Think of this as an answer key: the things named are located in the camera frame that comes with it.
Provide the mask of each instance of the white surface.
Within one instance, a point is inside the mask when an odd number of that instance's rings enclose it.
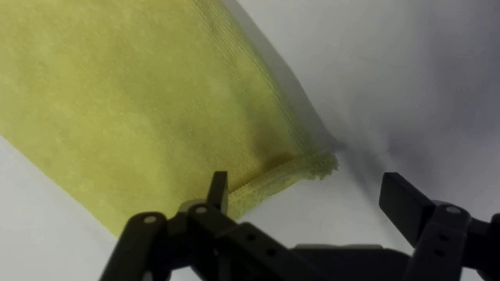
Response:
[[[245,218],[287,245],[407,250],[374,206],[385,169],[476,212],[500,209],[496,1],[238,1],[346,145],[337,173],[298,183]],[[0,220],[0,279],[96,279],[112,248],[112,237],[2,139]]]

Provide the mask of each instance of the metal screw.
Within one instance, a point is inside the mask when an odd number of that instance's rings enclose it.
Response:
[[[143,217],[141,222],[146,223],[146,225],[151,225],[151,223],[155,222],[155,215],[146,215],[146,217]]]
[[[207,211],[205,206],[198,206],[195,214],[204,214],[205,211]]]
[[[462,211],[459,211],[454,206],[446,206],[445,211],[449,212],[449,214],[454,214],[454,215],[462,214]]]

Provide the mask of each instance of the yellow cloth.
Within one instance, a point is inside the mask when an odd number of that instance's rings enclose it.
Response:
[[[334,165],[216,0],[0,0],[0,134],[112,233],[215,170],[238,215]]]

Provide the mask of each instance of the white background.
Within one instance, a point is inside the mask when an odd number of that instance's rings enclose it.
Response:
[[[500,211],[498,1],[238,1],[304,87],[310,129],[324,136],[324,126],[340,159],[329,178],[295,184],[246,220],[287,245],[407,251],[374,204],[388,169],[476,215]],[[96,279],[113,242],[2,139],[0,220],[1,279]]]

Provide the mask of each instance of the yellow fabric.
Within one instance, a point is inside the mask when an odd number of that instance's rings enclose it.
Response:
[[[334,165],[216,0],[0,0],[0,134],[112,233],[215,170],[238,215]]]

